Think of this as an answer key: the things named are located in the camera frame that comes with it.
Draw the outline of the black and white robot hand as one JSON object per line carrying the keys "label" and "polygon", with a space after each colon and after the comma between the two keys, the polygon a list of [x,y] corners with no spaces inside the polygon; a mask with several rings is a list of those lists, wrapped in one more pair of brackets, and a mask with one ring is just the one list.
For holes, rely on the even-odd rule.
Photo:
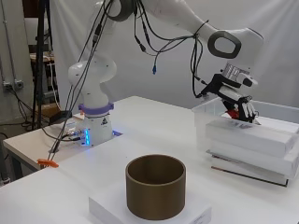
{"label": "black and white robot hand", "polygon": [[251,103],[251,96],[243,96],[236,90],[222,86],[219,90],[219,96],[222,99],[228,114],[233,119],[252,123],[256,117],[256,110]]}

